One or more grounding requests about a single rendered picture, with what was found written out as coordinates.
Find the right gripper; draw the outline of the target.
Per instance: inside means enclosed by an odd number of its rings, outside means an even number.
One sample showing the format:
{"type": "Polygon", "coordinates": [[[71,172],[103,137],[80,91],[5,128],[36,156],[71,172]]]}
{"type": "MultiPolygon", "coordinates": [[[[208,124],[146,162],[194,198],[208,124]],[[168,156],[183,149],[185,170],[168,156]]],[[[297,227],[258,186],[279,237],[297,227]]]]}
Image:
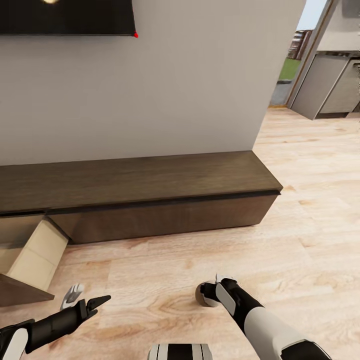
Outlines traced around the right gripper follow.
{"type": "Polygon", "coordinates": [[[206,298],[215,300],[216,302],[220,303],[220,301],[216,297],[216,292],[215,292],[216,287],[217,285],[215,283],[206,282],[204,285],[200,286],[200,292],[204,294],[206,298]]]}

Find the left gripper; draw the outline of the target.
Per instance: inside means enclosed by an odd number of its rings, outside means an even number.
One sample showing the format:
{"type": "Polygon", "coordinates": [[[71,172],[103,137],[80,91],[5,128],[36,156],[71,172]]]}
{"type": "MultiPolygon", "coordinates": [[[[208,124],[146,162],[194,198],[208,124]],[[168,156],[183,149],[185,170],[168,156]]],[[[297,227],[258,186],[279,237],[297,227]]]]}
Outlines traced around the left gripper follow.
{"type": "Polygon", "coordinates": [[[87,303],[82,299],[75,306],[50,315],[52,332],[48,343],[74,333],[84,321],[98,313],[97,307],[110,299],[110,295],[91,298],[87,303]]]}

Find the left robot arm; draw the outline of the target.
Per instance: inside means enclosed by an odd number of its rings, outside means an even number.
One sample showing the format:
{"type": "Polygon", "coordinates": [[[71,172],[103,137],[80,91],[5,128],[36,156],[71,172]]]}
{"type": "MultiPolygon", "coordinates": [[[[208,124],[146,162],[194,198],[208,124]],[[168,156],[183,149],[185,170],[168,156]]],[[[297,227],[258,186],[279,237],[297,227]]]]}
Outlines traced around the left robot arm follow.
{"type": "Polygon", "coordinates": [[[35,321],[34,318],[0,328],[0,360],[20,360],[25,350],[32,351],[65,335],[70,335],[89,318],[98,313],[96,309],[111,299],[110,295],[76,299],[84,290],[84,284],[73,284],[64,295],[58,313],[35,321]]]}

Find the pillar candle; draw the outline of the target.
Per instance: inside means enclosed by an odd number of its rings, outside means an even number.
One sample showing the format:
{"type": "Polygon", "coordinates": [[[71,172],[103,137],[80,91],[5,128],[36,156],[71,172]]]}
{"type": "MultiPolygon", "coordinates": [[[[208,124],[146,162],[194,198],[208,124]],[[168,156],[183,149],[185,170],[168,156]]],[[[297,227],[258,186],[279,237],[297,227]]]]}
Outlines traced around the pillar candle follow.
{"type": "Polygon", "coordinates": [[[195,297],[196,297],[198,304],[205,308],[217,307],[220,304],[220,302],[210,299],[208,297],[205,297],[204,293],[201,293],[201,285],[204,285],[204,284],[205,284],[205,282],[199,284],[195,290],[195,297]]]}

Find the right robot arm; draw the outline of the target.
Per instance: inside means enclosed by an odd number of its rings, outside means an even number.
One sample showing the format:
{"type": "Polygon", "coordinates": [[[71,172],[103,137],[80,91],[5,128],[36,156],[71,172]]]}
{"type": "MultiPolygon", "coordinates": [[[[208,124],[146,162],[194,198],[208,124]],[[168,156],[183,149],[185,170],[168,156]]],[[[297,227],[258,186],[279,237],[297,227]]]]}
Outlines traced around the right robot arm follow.
{"type": "Polygon", "coordinates": [[[232,274],[217,272],[200,292],[221,303],[260,360],[332,360],[312,338],[288,325],[240,286],[232,274]]]}

